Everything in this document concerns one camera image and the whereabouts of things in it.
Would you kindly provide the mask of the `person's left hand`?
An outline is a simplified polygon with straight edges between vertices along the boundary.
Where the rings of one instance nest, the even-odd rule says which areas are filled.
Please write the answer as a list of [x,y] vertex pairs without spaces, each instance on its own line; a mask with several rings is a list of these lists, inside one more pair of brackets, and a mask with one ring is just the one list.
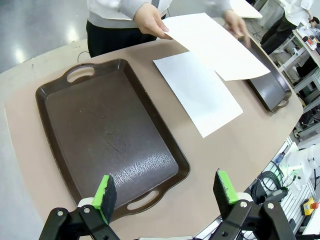
[[227,25],[228,32],[236,39],[243,41],[247,48],[250,48],[251,39],[245,21],[231,9],[223,13],[223,19]]

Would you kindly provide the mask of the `person's right hand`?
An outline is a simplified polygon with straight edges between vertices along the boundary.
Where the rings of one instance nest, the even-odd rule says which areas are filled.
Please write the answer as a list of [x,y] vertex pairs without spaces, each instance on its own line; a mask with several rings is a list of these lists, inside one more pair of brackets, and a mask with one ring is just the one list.
[[136,11],[133,21],[142,34],[152,35],[160,39],[172,39],[167,35],[169,29],[163,23],[160,12],[151,3],[142,4]]

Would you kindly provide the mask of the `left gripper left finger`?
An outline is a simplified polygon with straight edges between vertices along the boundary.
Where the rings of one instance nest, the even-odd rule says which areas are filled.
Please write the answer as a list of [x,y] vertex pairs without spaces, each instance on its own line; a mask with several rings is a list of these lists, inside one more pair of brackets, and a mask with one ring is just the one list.
[[40,234],[40,240],[118,240],[110,227],[115,210],[117,191],[112,175],[104,175],[90,204],[78,206],[72,212],[57,207],[50,211]]

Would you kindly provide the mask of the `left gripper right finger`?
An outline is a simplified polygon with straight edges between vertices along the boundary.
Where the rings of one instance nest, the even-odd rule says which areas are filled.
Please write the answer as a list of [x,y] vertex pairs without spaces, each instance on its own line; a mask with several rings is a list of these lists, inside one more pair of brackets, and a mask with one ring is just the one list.
[[227,173],[215,173],[213,193],[222,222],[211,240],[236,240],[243,231],[251,231],[257,240],[295,240],[295,234],[281,205],[274,200],[257,205],[240,199]]

